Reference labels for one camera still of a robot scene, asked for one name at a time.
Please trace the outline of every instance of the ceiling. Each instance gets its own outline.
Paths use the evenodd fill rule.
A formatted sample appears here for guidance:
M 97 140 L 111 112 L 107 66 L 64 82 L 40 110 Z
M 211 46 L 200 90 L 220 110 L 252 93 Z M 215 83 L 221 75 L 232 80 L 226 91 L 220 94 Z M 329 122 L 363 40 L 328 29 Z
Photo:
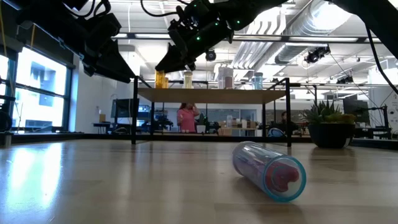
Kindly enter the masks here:
M 137 0 L 110 0 L 112 11 L 122 25 L 121 32 L 145 32 L 145 33 L 166 33 L 169 22 L 177 19 L 175 15 L 167 17 L 151 17 L 142 9 Z M 398 7 L 398 0 L 390 0 L 395 7 Z M 286 21 L 298 13 L 308 0 L 295 0 L 295 6 L 286 9 Z M 154 14 L 172 12 L 180 3 L 176 0 L 158 1 L 144 0 L 148 11 Z M 81 10 L 81 14 L 89 11 L 91 3 L 88 2 Z M 237 33 L 246 33 L 248 28 L 240 30 Z M 366 29 L 363 22 L 355 15 L 352 15 L 344 24 L 335 29 L 330 35 L 335 36 L 359 36 L 366 35 Z M 120 45 L 133 45 L 136 47 L 139 55 L 142 57 L 141 75 L 146 80 L 154 79 L 154 67 L 163 58 L 167 51 L 168 40 L 119 40 Z M 205 56 L 197 58 L 197 70 L 194 71 L 194 80 L 209 80 L 214 77 L 214 67 L 217 63 L 231 63 L 235 58 L 241 42 L 220 42 L 214 47 L 217 59 L 214 62 L 207 62 Z M 354 80 L 358 83 L 366 83 L 368 80 L 368 69 L 374 66 L 372 52 L 368 44 L 330 44 L 331 54 L 339 62 L 339 65 L 349 70 L 352 68 Z M 377 53 L 380 57 L 391 57 L 392 54 L 379 44 L 376 45 Z M 314 83 L 330 82 L 332 76 L 341 73 L 341 68 L 336 64 L 331 56 L 321 59 L 315 65 L 305 69 L 302 66 L 303 55 L 299 55 L 289 66 L 281 70 L 282 73 L 274 74 L 275 77 L 290 77 L 291 82 L 310 81 Z M 178 73 L 171 75 L 172 78 L 179 78 Z

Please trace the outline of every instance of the potted plant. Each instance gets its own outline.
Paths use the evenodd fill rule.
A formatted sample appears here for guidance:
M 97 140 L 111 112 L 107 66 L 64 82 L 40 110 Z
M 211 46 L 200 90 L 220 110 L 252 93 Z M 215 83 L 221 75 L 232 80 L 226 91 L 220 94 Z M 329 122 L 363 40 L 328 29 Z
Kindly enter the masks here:
M 311 140 L 318 147 L 344 148 L 353 140 L 355 119 L 352 114 L 342 114 L 335 102 L 317 103 L 310 110 L 302 113 L 304 120 L 309 122 Z

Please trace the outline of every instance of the woman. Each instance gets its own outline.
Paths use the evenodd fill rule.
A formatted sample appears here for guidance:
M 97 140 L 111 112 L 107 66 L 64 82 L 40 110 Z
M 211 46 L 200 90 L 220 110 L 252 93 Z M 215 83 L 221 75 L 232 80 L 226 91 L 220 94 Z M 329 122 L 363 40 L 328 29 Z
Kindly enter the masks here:
M 195 133 L 195 117 L 200 114 L 195 104 L 182 103 L 177 111 L 177 125 L 182 132 Z

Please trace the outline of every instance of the pink shirt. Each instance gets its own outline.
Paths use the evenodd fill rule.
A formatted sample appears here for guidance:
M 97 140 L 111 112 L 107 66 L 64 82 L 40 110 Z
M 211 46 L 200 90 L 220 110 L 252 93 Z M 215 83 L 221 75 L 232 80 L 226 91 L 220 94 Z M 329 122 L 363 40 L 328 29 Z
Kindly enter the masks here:
M 189 130 L 190 133 L 195 133 L 195 116 L 193 110 L 181 109 L 177 112 L 177 121 L 182 118 L 180 130 Z

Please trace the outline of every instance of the black planter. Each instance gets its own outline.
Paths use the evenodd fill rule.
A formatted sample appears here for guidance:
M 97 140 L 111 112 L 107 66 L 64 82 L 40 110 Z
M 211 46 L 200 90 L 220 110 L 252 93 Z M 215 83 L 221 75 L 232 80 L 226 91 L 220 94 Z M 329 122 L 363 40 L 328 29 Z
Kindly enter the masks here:
M 318 147 L 342 149 L 353 140 L 354 124 L 310 124 L 311 140 Z

